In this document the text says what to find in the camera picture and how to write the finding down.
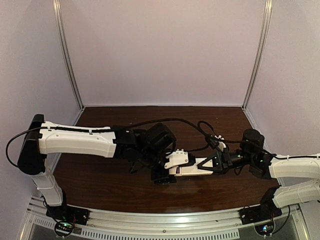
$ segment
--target black cable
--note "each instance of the black cable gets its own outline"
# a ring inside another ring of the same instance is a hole
[[[58,220],[55,219],[54,216],[52,215],[52,213],[51,213],[51,211],[50,211],[50,209],[49,209],[49,207],[48,207],[48,204],[47,204],[47,201],[46,201],[45,197],[44,197],[44,196],[42,196],[42,197],[43,197],[43,206],[45,206],[45,208],[46,208],[47,211],[49,212],[50,217],[51,217],[56,223],[58,223]]]
[[[214,135],[218,136],[218,134],[216,134],[214,127],[211,124],[209,124],[207,121],[201,120],[201,121],[198,121],[197,123],[197,127],[200,128],[202,131],[204,131],[203,128],[201,127],[201,124],[207,125],[211,129],[211,131],[214,133]]]
[[[111,133],[111,132],[116,132],[116,131],[128,130],[128,129],[132,129],[132,128],[136,128],[136,127],[141,127],[141,126],[147,125],[147,124],[156,124],[156,123],[164,123],[164,122],[182,122],[182,123],[188,124],[189,126],[193,127],[194,129],[198,130],[201,134],[206,135],[206,133],[201,128],[197,127],[192,122],[185,120],[183,118],[177,118],[177,117],[143,121],[143,122],[139,122],[136,124],[131,124],[128,126],[120,127],[117,130],[113,130],[113,129],[92,129],[92,130],[89,130],[89,129],[81,129],[81,128],[64,127],[64,126],[55,126],[55,127],[52,127],[51,129],[72,131],[72,132],[81,132],[81,133]]]
[[[316,159],[317,156],[301,155],[301,156],[277,157],[276,155],[274,155],[274,158],[275,158],[275,159],[278,159],[278,160],[301,159],[301,158]]]
[[[234,174],[235,174],[236,176],[239,176],[239,175],[241,174],[241,172],[242,172],[242,169],[244,169],[244,165],[242,165],[242,166],[240,166],[240,167],[234,168],[234,169],[233,169]]]
[[[279,227],[278,230],[274,231],[274,232],[272,233],[272,235],[278,233],[278,232],[286,225],[286,223],[288,222],[288,219],[289,219],[289,217],[290,217],[290,212],[291,212],[291,209],[290,209],[290,206],[289,206],[289,205],[288,205],[288,209],[289,209],[289,211],[288,211],[288,216],[286,217],[284,223],[282,224],[281,227]]]
[[[7,142],[7,144],[6,144],[6,146],[5,146],[5,156],[6,156],[6,159],[9,161],[10,164],[12,164],[14,167],[18,168],[18,165],[15,164],[15,163],[13,163],[13,162],[11,161],[10,157],[9,157],[8,151],[9,151],[9,146],[10,146],[10,144],[11,144],[15,139],[17,139],[17,138],[20,137],[20,136],[25,135],[25,134],[30,133],[30,132],[35,131],[35,130],[40,130],[40,129],[47,129],[47,127],[46,127],[46,126],[41,126],[41,127],[36,127],[36,128],[33,128],[33,129],[29,129],[29,130],[20,132],[19,134],[15,135],[13,138],[11,138],[11,139]]]

